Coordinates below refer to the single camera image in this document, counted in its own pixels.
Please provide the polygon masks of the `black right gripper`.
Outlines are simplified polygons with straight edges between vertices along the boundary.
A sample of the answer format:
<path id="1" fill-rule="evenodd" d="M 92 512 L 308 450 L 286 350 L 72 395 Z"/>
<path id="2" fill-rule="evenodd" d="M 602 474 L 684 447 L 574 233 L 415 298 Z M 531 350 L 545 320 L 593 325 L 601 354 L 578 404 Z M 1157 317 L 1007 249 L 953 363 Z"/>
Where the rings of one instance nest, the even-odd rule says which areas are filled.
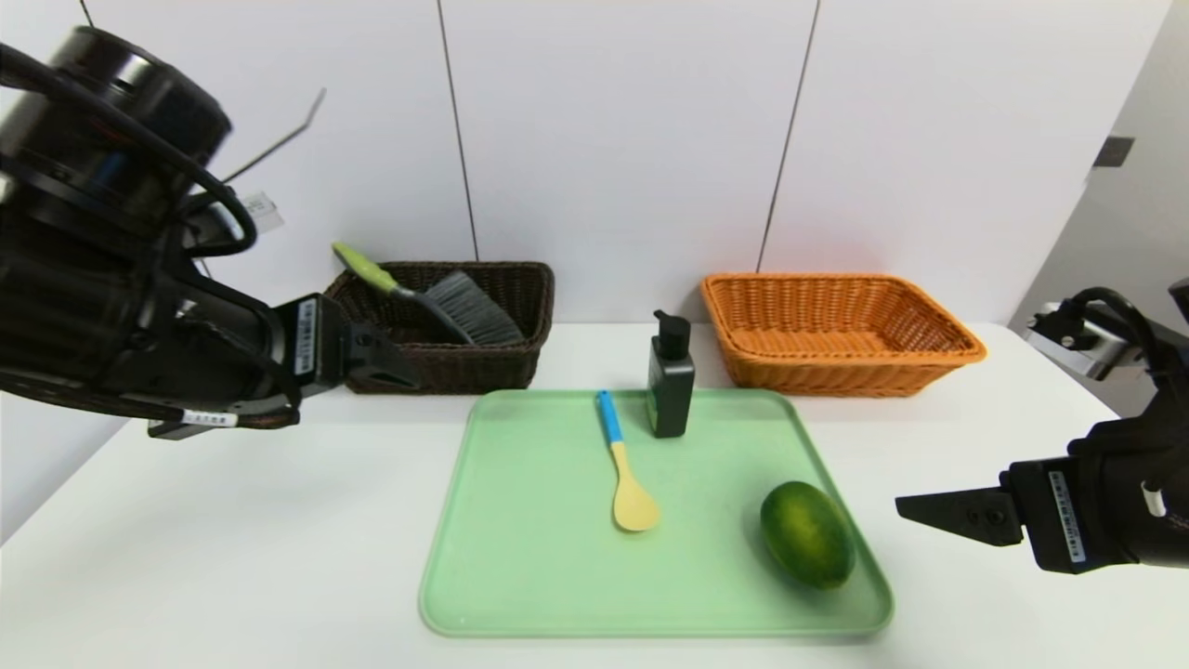
<path id="1" fill-rule="evenodd" d="M 1024 526 L 1045 572 L 1185 568 L 1185 423 L 1099 423 L 1067 444 L 1065 457 L 1013 463 L 1001 481 L 1013 496 L 1004 487 L 901 496 L 897 515 L 996 547 L 1023 543 Z"/>

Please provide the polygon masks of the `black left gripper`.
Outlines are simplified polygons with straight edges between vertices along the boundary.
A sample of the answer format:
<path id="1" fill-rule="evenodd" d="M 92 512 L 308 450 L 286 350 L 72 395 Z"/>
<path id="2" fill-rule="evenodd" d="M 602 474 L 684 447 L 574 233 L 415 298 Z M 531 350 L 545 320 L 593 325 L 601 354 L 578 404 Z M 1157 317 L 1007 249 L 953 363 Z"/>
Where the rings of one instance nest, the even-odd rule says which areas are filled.
<path id="1" fill-rule="evenodd" d="M 297 419 L 306 398 L 345 380 L 420 389 L 413 364 L 386 334 L 346 321 L 326 296 L 268 308 L 235 291 L 197 294 L 175 320 L 177 419 Z"/>

